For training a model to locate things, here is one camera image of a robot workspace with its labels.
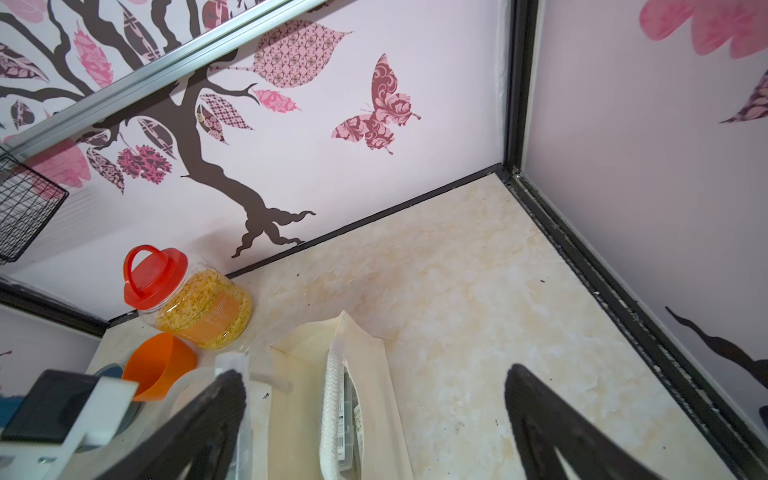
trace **wire basket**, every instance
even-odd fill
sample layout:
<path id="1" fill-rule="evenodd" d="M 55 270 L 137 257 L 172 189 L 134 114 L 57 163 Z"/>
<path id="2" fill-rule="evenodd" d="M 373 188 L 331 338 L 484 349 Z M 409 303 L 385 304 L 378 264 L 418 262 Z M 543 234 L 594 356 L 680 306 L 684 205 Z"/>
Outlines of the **wire basket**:
<path id="1" fill-rule="evenodd" d="M 0 148 L 0 265 L 18 260 L 68 195 Z"/>

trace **white bag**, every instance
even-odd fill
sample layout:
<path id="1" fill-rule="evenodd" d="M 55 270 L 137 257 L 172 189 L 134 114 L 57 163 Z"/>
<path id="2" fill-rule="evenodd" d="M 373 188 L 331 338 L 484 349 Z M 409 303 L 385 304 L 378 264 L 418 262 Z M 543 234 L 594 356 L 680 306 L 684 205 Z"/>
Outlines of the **white bag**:
<path id="1" fill-rule="evenodd" d="M 339 478 L 336 426 L 342 364 L 355 386 L 362 414 L 360 478 L 413 480 L 382 340 L 341 312 L 335 319 L 298 326 L 270 347 L 273 376 L 293 384 L 288 393 L 272 391 L 270 480 Z"/>

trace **orange plastic scoop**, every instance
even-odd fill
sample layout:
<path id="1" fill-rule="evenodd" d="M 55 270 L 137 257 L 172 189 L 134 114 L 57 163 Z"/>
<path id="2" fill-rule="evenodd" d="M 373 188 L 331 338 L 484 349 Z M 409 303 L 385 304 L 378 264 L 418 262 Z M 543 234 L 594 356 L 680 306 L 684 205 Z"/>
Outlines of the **orange plastic scoop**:
<path id="1" fill-rule="evenodd" d="M 134 402 L 162 400 L 184 373 L 197 366 L 197 355 L 170 333 L 161 333 L 142 343 L 131 355 L 123 380 L 138 382 Z"/>

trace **red jar handle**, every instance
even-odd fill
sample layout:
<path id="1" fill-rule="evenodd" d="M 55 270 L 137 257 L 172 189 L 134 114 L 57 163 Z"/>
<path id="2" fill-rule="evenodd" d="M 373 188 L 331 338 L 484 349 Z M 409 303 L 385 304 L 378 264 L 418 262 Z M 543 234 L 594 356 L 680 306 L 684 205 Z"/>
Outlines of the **red jar handle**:
<path id="1" fill-rule="evenodd" d="M 168 258 L 168 255 L 165 253 L 159 251 L 157 248 L 151 246 L 151 245 L 139 245 L 138 247 L 135 247 L 133 250 L 128 252 L 128 255 L 125 257 L 125 262 L 123 263 L 123 278 L 125 278 L 125 281 L 128 282 L 128 285 L 131 286 L 131 289 L 136 293 L 136 296 L 140 299 L 145 298 L 147 295 L 144 294 L 139 288 L 136 286 L 136 283 L 134 282 L 134 273 L 133 273 L 133 264 L 134 264 L 134 258 L 138 255 L 141 251 L 147 251 L 152 252 L 154 255 L 160 255 L 165 259 L 165 268 L 163 270 L 163 273 L 160 275 L 160 278 L 164 278 L 167 275 L 167 272 L 170 268 L 170 259 Z"/>

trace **marble countertop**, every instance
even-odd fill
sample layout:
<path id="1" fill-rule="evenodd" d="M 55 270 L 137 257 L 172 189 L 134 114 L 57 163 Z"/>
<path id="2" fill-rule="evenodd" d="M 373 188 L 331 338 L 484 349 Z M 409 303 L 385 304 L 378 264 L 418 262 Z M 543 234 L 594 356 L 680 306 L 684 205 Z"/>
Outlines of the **marble countertop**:
<path id="1" fill-rule="evenodd" d="M 266 346 L 346 310 L 384 339 L 415 478 L 525 478 L 504 407 L 522 363 L 623 449 L 670 480 L 732 478 L 528 215 L 490 175 L 235 279 L 253 294 L 229 349 L 269 370 Z M 89 372 L 124 363 L 157 333 L 110 328 Z M 202 353 L 211 365 L 219 352 Z M 266 477 L 269 386 L 251 382 L 253 478 Z M 62 478 L 92 478 L 125 455 L 157 408 Z"/>

